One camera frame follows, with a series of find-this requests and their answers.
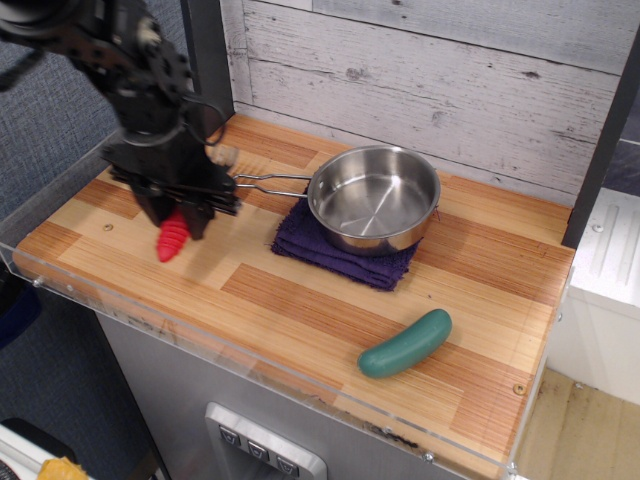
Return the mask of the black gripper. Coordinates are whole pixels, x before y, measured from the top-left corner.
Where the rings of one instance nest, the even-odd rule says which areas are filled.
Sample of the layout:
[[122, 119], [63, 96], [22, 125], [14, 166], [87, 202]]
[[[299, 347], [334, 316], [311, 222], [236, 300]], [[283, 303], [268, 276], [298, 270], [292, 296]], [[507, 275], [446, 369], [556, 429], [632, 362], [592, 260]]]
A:
[[181, 203], [191, 238], [202, 240], [215, 211], [234, 215], [239, 209], [228, 168], [213, 164], [204, 145], [183, 128], [160, 135], [122, 129], [102, 148], [101, 157], [112, 165], [112, 177], [130, 187], [156, 227]]

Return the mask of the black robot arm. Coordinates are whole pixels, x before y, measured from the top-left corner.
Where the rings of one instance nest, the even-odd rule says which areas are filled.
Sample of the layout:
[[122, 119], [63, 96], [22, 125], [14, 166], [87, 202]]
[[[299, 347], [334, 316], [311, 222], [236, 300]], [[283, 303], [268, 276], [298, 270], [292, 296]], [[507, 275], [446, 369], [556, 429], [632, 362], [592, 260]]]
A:
[[163, 36], [145, 2], [4, 1], [1, 38], [30, 50], [2, 74], [2, 90], [54, 53], [110, 103], [119, 140], [101, 157], [155, 226], [179, 211], [200, 240], [217, 213], [237, 213], [228, 167], [207, 154], [223, 139], [229, 116], [192, 90], [187, 58]]

